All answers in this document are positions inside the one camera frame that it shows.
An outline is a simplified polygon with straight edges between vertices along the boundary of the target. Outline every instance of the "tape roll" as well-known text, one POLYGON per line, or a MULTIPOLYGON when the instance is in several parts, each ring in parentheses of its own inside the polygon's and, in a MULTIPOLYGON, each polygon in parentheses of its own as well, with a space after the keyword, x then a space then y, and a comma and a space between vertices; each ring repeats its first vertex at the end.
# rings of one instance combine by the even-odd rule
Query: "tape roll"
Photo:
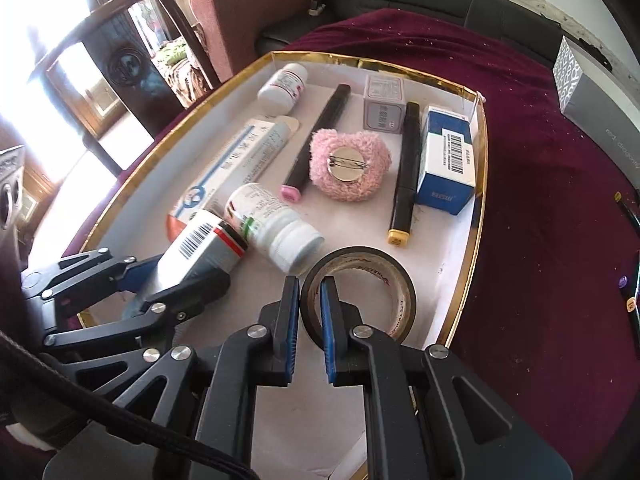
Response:
POLYGON ((405 340, 415 320, 414 284, 404 267, 383 251, 372 247, 345 247, 328 254, 308 273, 300 295, 300 316, 306 332, 316 345, 322 346, 322 325, 316 314, 316 297, 325 276, 340 270, 359 269, 373 274, 390 287, 394 321, 386 330, 398 342, 405 340))

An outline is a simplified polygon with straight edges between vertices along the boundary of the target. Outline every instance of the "pill bottle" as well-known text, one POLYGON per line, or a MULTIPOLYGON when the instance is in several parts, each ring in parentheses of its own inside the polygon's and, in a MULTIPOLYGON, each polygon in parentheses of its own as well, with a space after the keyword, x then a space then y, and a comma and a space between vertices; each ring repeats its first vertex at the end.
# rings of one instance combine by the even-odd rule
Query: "pill bottle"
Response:
POLYGON ((286 115, 305 91, 306 68, 298 63, 286 64, 260 88, 258 103, 268 116, 286 115))
POLYGON ((232 193, 224 218, 250 246, 286 274, 298 275, 309 269, 324 242, 295 210, 255 182, 232 193))

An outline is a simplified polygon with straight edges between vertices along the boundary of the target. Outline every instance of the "pink fluffy object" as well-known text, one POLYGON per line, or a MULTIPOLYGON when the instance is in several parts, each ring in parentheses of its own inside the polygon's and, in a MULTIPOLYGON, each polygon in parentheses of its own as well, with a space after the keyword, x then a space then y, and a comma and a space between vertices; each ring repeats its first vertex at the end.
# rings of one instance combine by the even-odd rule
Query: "pink fluffy object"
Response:
POLYGON ((378 134, 373 132, 339 134, 335 130, 318 130, 311 140, 309 177, 322 192, 335 200, 366 200, 380 187, 382 177, 390 166, 389 149, 378 134), (341 146, 358 150, 368 165, 364 174, 354 182, 341 182, 327 168, 329 154, 341 146))

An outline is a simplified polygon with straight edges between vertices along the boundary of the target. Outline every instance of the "pink marker cap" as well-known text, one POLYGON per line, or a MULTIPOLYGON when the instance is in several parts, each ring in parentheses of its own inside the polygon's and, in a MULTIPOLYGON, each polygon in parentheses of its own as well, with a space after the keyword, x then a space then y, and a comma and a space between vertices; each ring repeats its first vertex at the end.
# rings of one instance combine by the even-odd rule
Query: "pink marker cap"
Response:
POLYGON ((280 186, 280 196, 288 202, 297 202, 300 200, 300 192, 292 186, 280 186))

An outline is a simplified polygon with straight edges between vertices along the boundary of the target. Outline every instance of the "pink plush brooch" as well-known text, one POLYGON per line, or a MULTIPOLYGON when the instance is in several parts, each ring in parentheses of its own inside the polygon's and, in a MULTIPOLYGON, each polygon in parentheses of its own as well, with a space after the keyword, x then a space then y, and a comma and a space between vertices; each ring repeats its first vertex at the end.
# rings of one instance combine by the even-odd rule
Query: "pink plush brooch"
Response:
POLYGON ((366 200, 380 187, 390 165, 388 147, 373 132, 318 130, 311 140, 309 177, 335 200, 366 200))

